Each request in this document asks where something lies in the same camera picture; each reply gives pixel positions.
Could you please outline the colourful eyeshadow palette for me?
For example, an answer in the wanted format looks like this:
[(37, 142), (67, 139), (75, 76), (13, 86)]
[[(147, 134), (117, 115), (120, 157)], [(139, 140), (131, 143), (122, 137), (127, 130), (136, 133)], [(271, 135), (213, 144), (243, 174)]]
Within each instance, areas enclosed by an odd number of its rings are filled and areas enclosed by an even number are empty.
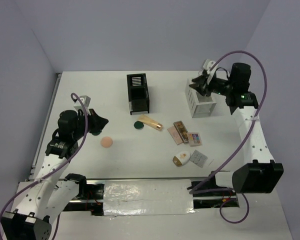
[(188, 132), (187, 137), (188, 137), (188, 144), (191, 147), (197, 147), (202, 145), (201, 136), (198, 132)]

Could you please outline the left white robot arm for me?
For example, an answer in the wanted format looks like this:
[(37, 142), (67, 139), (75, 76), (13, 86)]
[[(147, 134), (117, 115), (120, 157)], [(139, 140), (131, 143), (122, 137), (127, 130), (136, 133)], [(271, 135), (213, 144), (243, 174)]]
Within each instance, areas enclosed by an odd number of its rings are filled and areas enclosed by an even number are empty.
[(62, 173), (77, 155), (87, 134), (98, 136), (108, 124), (92, 108), (65, 110), (59, 115), (58, 128), (47, 144), (45, 157), (33, 183), (16, 193), (26, 193), (11, 211), (0, 214), (0, 230), (8, 240), (53, 240), (59, 227), (61, 212), (73, 198), (83, 199), (88, 194), (85, 176)]

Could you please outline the white gold egg bottle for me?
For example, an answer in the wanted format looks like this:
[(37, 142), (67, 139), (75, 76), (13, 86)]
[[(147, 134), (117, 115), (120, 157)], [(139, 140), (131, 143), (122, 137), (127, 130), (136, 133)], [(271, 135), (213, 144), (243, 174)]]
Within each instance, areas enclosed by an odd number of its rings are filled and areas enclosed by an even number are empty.
[(191, 153), (187, 150), (177, 153), (173, 158), (172, 162), (177, 167), (182, 167), (190, 160)]

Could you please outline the pink palette case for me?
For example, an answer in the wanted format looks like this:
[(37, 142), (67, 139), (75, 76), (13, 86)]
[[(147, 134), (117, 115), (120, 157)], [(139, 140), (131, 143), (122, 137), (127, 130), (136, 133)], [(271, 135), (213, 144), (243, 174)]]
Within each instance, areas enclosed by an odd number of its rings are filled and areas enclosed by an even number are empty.
[(170, 136), (173, 138), (174, 142), (177, 145), (180, 145), (183, 143), (182, 138), (180, 137), (177, 129), (175, 128), (175, 126), (171, 126), (167, 129), (167, 131), (169, 132)]

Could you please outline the dark green powder puff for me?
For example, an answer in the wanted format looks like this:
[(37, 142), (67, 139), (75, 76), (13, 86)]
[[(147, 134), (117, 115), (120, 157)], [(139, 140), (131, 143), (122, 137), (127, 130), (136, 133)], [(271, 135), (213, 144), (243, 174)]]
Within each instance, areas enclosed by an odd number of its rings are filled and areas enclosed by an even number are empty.
[(141, 121), (136, 121), (134, 124), (133, 124), (134, 128), (137, 129), (137, 130), (141, 130), (144, 128), (144, 123), (141, 122)]

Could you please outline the peach round makeup sponge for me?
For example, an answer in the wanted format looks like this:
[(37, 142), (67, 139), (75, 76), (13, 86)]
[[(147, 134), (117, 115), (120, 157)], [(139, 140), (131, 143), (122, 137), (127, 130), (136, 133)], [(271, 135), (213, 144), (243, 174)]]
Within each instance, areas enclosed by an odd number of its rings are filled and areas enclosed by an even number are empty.
[(104, 148), (109, 148), (113, 145), (113, 139), (109, 136), (105, 136), (101, 139), (100, 144)]

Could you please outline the grey glitter palette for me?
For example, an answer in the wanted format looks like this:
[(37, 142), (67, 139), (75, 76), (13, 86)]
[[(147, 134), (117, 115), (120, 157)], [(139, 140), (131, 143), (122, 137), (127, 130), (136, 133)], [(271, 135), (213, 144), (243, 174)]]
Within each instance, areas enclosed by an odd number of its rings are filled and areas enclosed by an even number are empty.
[(194, 163), (196, 166), (203, 168), (205, 162), (207, 161), (208, 157), (203, 153), (195, 150), (192, 155), (190, 156), (189, 161)]

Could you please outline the brown eyeshadow palette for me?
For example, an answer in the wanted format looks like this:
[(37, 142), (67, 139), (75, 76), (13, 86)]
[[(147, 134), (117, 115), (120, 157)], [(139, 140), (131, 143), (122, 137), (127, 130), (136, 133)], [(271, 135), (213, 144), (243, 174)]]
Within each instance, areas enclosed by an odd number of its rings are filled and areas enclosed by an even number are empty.
[(184, 123), (180, 120), (180, 121), (175, 121), (173, 123), (173, 126), (175, 127), (178, 135), (180, 136), (182, 142), (184, 144), (187, 144), (189, 142), (189, 138), (188, 138), (188, 130), (186, 129)]

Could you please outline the dark green strapped puff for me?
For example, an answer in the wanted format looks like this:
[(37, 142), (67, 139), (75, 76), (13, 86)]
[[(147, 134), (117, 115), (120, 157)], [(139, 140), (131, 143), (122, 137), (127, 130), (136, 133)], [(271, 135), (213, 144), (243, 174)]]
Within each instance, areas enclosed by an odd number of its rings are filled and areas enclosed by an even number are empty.
[(93, 136), (98, 136), (98, 135), (100, 135), (100, 134), (101, 134), (101, 131), (95, 131), (95, 132), (91, 132), (91, 134), (92, 134)]

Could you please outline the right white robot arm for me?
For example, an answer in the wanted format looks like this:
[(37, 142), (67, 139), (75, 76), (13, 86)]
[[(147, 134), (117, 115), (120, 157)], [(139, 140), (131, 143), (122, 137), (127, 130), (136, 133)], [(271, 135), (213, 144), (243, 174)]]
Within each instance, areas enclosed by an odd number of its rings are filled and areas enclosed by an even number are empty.
[(197, 194), (207, 184), (208, 192), (218, 196), (225, 188), (236, 193), (269, 194), (281, 176), (284, 168), (275, 162), (271, 154), (259, 119), (257, 97), (249, 91), (251, 67), (245, 63), (234, 63), (226, 79), (217, 77), (218, 65), (207, 60), (202, 74), (192, 79), (189, 87), (201, 96), (218, 94), (225, 97), (226, 105), (238, 127), (241, 143), (231, 155), (234, 158), (243, 151), (243, 164), (235, 171), (213, 171), (206, 180), (191, 188)]

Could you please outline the beige gold cosmetic tube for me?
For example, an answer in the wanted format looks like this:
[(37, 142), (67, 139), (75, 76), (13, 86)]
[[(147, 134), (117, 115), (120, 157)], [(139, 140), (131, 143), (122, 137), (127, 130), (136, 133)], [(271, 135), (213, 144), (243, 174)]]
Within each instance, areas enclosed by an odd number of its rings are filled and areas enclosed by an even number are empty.
[(153, 129), (158, 130), (158, 131), (161, 131), (163, 129), (163, 125), (161, 123), (150, 118), (149, 116), (147, 116), (145, 114), (140, 115), (137, 120), (149, 127), (152, 127)]

